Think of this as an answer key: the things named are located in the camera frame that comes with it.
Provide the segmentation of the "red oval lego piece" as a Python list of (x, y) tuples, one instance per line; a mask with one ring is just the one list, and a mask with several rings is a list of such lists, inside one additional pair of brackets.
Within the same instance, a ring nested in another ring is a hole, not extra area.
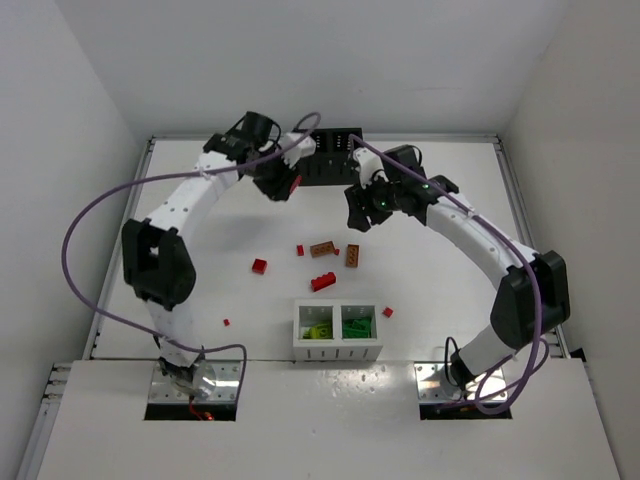
[(298, 175), (295, 180), (292, 182), (291, 187), (289, 189), (289, 194), (292, 195), (294, 191), (298, 188), (302, 180), (302, 177)]

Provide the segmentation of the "dark green lego brick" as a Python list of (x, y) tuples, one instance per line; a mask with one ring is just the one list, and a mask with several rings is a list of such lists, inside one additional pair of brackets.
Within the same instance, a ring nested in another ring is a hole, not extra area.
[(371, 338), (371, 318), (361, 317), (344, 320), (342, 322), (342, 336), (345, 339)]

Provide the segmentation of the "lime lego brick top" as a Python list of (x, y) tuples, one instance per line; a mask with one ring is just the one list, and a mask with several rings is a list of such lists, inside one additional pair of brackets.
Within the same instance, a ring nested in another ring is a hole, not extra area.
[(304, 338), (312, 340), (330, 340), (333, 338), (332, 325), (329, 323), (314, 325), (305, 333)]

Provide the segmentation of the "lime lego brick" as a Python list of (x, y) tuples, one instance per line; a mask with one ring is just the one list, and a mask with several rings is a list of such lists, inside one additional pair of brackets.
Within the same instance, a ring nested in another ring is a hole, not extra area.
[(331, 324), (319, 324), (314, 327), (314, 335), (319, 339), (331, 339), (333, 336)]
[(329, 323), (314, 325), (305, 333), (304, 338), (312, 340), (330, 340), (333, 338), (332, 325)]

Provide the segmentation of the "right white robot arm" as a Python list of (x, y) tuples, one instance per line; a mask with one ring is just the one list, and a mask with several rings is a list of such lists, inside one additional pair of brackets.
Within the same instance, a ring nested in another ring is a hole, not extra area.
[(451, 356), (455, 387), (465, 387), (569, 318), (565, 260), (511, 239), (476, 213), (447, 177), (427, 177), (415, 147), (378, 152), (361, 146), (348, 164), (359, 177), (345, 191), (349, 228), (366, 232), (402, 212), (449, 240), (496, 290), (488, 326)]

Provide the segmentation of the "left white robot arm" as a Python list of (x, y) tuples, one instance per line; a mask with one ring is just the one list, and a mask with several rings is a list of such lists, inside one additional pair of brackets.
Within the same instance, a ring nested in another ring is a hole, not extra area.
[(188, 245), (197, 227), (243, 176), (270, 200), (287, 200), (299, 182), (298, 162), (316, 150), (311, 137), (273, 136), (275, 128), (270, 118), (246, 113), (204, 144), (193, 176), (143, 220), (129, 219), (122, 227), (124, 281), (150, 314), (162, 373), (183, 391), (194, 393), (204, 383), (205, 355), (188, 304), (197, 278)]

